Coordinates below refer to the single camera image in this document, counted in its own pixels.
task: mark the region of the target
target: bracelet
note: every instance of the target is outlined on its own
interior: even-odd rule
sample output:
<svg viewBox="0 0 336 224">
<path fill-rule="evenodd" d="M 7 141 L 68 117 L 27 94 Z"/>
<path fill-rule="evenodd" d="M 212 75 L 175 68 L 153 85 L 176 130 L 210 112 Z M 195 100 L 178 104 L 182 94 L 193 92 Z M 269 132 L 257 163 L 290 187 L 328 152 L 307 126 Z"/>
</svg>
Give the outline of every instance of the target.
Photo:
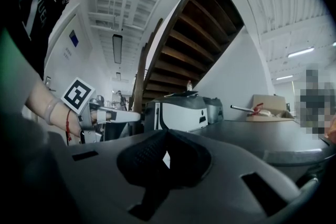
<svg viewBox="0 0 336 224">
<path fill-rule="evenodd" d="M 71 141 L 70 129 L 69 129 L 69 115 L 70 115 L 70 112 L 71 112 L 71 109 L 69 109 L 69 112 L 68 112 L 68 115 L 67 115 L 67 122 L 65 124 L 69 141 Z"/>
<path fill-rule="evenodd" d="M 44 119 L 49 125 L 52 125 L 52 123 L 50 122 L 50 115 L 52 111 L 54 110 L 55 106 L 60 102 L 61 100 L 59 100 L 58 98 L 52 99 L 47 105 L 46 110 L 44 111 Z"/>
</svg>

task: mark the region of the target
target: ceiling light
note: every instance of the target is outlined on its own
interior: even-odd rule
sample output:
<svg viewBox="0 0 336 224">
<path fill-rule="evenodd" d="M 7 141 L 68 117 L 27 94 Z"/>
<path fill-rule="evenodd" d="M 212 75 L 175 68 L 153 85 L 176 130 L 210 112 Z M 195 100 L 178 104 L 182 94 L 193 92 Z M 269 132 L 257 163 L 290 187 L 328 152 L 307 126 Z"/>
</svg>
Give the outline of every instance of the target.
<svg viewBox="0 0 336 224">
<path fill-rule="evenodd" d="M 293 75 L 290 75 L 290 76 L 286 76 L 286 77 L 282 77 L 282 78 L 277 78 L 277 80 L 280 80 L 280 79 L 289 79 L 289 78 L 292 78 Z"/>
<path fill-rule="evenodd" d="M 113 35 L 113 54 L 115 63 L 121 63 L 121 46 L 122 36 Z"/>
<path fill-rule="evenodd" d="M 308 48 L 308 49 L 305 49 L 305 50 L 301 50 L 301 51 L 297 51 L 297 52 L 294 52 L 292 54 L 289 54 L 288 58 L 291 58 L 291 57 L 294 57 L 294 56 L 297 56 L 297 55 L 301 55 L 301 54 L 306 54 L 306 53 L 311 52 L 313 50 L 314 50 L 314 47 L 311 47 L 311 48 Z"/>
</svg>

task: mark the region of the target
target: wooden stair step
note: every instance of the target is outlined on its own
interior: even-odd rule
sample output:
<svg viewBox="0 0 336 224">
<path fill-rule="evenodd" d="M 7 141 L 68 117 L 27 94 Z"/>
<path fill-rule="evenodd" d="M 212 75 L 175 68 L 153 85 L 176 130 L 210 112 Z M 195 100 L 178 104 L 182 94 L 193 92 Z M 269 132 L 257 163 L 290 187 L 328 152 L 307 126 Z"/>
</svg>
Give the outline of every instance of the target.
<svg viewBox="0 0 336 224">
<path fill-rule="evenodd" d="M 184 24 L 192 27 L 195 31 L 199 32 L 206 40 L 208 40 L 207 43 L 210 44 L 213 49 L 215 49 L 217 52 L 221 52 L 219 43 L 211 35 L 209 35 L 209 33 L 205 31 L 198 23 L 196 23 L 194 20 L 184 14 L 180 15 L 179 20 Z"/>
<path fill-rule="evenodd" d="M 239 12 L 237 11 L 231 0 L 218 0 L 218 3 L 229 16 L 230 20 L 233 22 L 237 29 L 243 26 L 244 23 L 241 20 Z"/>
<path fill-rule="evenodd" d="M 155 92 L 155 91 L 145 91 L 143 94 L 143 98 L 159 98 L 163 97 L 167 94 L 164 94 L 163 92 Z"/>
<path fill-rule="evenodd" d="M 180 74 L 182 76 L 185 76 L 187 78 L 190 78 L 192 80 L 199 80 L 199 75 L 194 73 L 194 72 L 191 72 L 191 71 L 188 71 L 182 67 L 178 67 L 178 66 L 175 66 L 175 65 L 172 65 L 170 63 L 167 63 L 167 62 L 164 62 L 164 61 L 157 61 L 156 64 L 155 64 L 155 67 L 156 68 L 159 68 L 159 69 L 163 69 L 163 70 L 166 70 L 166 71 L 170 71 L 170 72 L 173 72 L 173 73 L 176 73 L 176 74 Z"/>
<path fill-rule="evenodd" d="M 169 55 L 171 57 L 174 57 L 175 59 L 178 59 L 180 61 L 183 61 L 183 62 L 186 62 L 194 67 L 196 67 L 197 69 L 199 69 L 200 71 L 203 71 L 205 72 L 206 71 L 206 67 L 205 65 L 203 65 L 202 63 L 196 61 L 195 59 L 171 48 L 171 47 L 168 47 L 168 46 L 164 46 L 162 48 L 162 51 L 161 51 L 162 54 L 166 54 L 166 55 Z"/>
<path fill-rule="evenodd" d="M 237 28 L 231 21 L 230 17 L 226 14 L 225 10 L 223 10 L 217 0 L 198 0 L 198 3 L 201 5 L 203 5 L 203 3 L 205 3 L 205 5 L 207 4 L 208 12 L 213 15 L 218 23 L 225 25 L 225 29 L 227 29 L 228 34 L 233 34 L 237 31 Z"/>
<path fill-rule="evenodd" d="M 158 92 L 167 92 L 167 93 L 179 93 L 183 92 L 183 90 L 175 87 L 168 87 L 168 86 L 162 86 L 157 85 L 153 83 L 148 83 L 146 90 L 152 90 L 152 91 L 158 91 Z"/>
<path fill-rule="evenodd" d="M 152 73 L 150 80 L 174 84 L 174 85 L 180 85 L 187 87 L 188 80 L 178 79 L 170 76 L 161 75 L 158 73 Z"/>
<path fill-rule="evenodd" d="M 201 10 L 201 12 L 203 12 L 205 14 L 205 16 L 207 16 L 211 22 L 222 32 L 222 35 L 225 37 L 225 39 L 228 39 L 228 36 L 225 32 L 225 30 L 222 28 L 222 26 L 217 22 L 217 20 L 196 0 L 190 0 L 191 3 L 193 3 L 198 9 Z"/>
<path fill-rule="evenodd" d="M 203 57 L 207 58 L 211 62 L 215 61 L 214 57 L 210 54 L 210 52 L 202 48 L 200 45 L 198 45 L 194 41 L 183 36 L 181 33 L 177 32 L 176 30 L 172 29 L 170 32 L 170 36 L 188 45 L 190 48 L 194 49 L 196 52 L 198 52 L 199 54 L 201 54 Z"/>
</svg>

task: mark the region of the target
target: gray tabletop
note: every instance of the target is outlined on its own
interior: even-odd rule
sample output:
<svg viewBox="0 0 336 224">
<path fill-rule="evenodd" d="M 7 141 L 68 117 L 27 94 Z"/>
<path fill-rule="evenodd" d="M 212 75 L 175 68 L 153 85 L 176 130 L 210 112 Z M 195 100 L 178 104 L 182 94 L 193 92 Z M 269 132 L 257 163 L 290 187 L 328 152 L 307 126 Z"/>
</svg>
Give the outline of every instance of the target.
<svg viewBox="0 0 336 224">
<path fill-rule="evenodd" d="M 273 164 L 315 163 L 336 153 L 323 136 L 307 134 L 294 121 L 221 121 L 192 133 L 240 146 Z"/>
</svg>

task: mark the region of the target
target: ceiling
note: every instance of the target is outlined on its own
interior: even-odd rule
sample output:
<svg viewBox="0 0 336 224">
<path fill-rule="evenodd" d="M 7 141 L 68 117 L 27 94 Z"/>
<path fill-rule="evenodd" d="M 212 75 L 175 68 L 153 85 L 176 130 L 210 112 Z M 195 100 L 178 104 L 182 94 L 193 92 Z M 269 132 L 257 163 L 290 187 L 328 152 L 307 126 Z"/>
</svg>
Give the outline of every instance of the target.
<svg viewBox="0 0 336 224">
<path fill-rule="evenodd" d="M 300 78 L 308 65 L 336 59 L 335 25 L 323 0 L 248 0 L 274 84 Z M 309 54 L 288 54 L 309 47 Z M 293 76 L 287 80 L 277 78 Z"/>
<path fill-rule="evenodd" d="M 157 2 L 96 0 L 96 12 L 89 13 L 91 30 L 99 37 L 112 80 L 117 81 L 115 72 L 121 73 L 117 90 L 132 91 L 140 40 Z M 327 65 L 336 59 L 336 48 L 332 46 L 336 41 L 335 27 L 323 0 L 248 0 L 248 3 L 273 83 L 277 83 L 276 78 L 290 75 L 298 79 L 310 63 Z M 114 63 L 114 34 L 123 36 L 120 65 Z M 311 46 L 315 48 L 313 52 L 287 58 L 289 53 Z"/>
<path fill-rule="evenodd" d="M 96 12 L 90 12 L 91 30 L 98 33 L 108 66 L 112 71 L 112 80 L 117 89 L 130 94 L 134 76 L 139 63 L 140 40 L 148 24 L 151 11 L 158 0 L 96 0 Z M 121 64 L 114 62 L 114 34 L 123 36 Z M 116 72 L 121 73 L 121 81 Z"/>
</svg>

